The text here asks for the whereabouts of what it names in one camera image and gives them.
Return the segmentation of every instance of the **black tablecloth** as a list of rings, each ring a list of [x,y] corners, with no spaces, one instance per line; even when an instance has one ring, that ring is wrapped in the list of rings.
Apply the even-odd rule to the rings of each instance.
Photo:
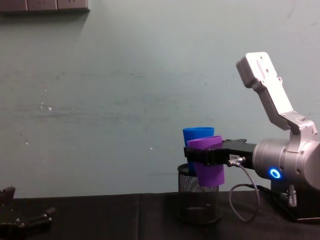
[[[232,197],[241,214],[254,212],[254,192],[234,192]],[[320,225],[290,222],[264,197],[252,223],[236,217],[227,192],[219,198],[222,219],[207,226],[177,220],[177,193],[16,199],[14,208],[26,216],[56,208],[51,231],[31,240],[320,240]]]

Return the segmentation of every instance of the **cable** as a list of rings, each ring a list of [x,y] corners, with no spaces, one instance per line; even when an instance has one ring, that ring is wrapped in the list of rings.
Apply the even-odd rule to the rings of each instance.
[[[242,165],[240,165],[240,164],[237,164],[237,167],[241,168],[241,169],[245,172],[245,174],[249,177],[249,179],[250,179],[250,181],[251,181],[251,183],[252,183],[252,185],[253,185],[253,188],[254,188],[255,193],[256,193],[255,212],[254,212],[254,214],[253,214],[253,216],[252,216],[251,218],[245,219],[245,218],[243,218],[243,217],[237,212],[237,210],[235,209],[235,207],[234,207],[233,204],[232,204],[231,198],[232,198],[232,193],[233,193],[233,191],[234,191],[236,188],[238,188],[238,187],[250,187],[250,186],[248,186],[248,184],[238,184],[238,185],[235,185],[234,187],[231,188],[231,190],[230,190],[230,192],[229,192],[229,204],[230,204],[230,207],[232,208],[233,212],[234,212],[243,222],[245,222],[245,223],[250,223],[250,222],[252,222],[252,221],[257,217],[258,212],[259,212],[259,206],[260,206],[259,190],[258,190],[258,188],[257,188],[254,180],[251,178],[251,176],[250,176],[249,173],[247,172],[247,170],[246,170]]]

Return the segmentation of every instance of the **wall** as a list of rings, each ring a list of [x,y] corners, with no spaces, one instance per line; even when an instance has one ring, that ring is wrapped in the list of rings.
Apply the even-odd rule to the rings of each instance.
[[[183,127],[287,138],[242,84],[248,52],[269,53],[295,110],[319,125],[319,1],[91,3],[0,18],[0,183],[17,197],[176,191]],[[221,189],[247,182],[227,169]]]

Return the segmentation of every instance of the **purple cup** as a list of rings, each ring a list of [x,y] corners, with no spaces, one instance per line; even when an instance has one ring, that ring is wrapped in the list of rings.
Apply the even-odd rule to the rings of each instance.
[[[207,150],[213,145],[221,144],[222,136],[209,136],[198,138],[187,142],[188,148],[197,150]],[[203,187],[213,187],[225,183],[225,173],[223,165],[206,166],[200,162],[194,162],[194,169],[199,184]]]

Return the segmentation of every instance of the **mesh pen holder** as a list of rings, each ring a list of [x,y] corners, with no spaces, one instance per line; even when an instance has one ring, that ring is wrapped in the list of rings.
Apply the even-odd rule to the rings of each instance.
[[[216,223],[222,216],[219,205],[219,186],[200,186],[195,173],[189,172],[188,164],[178,167],[177,217],[192,225]]]

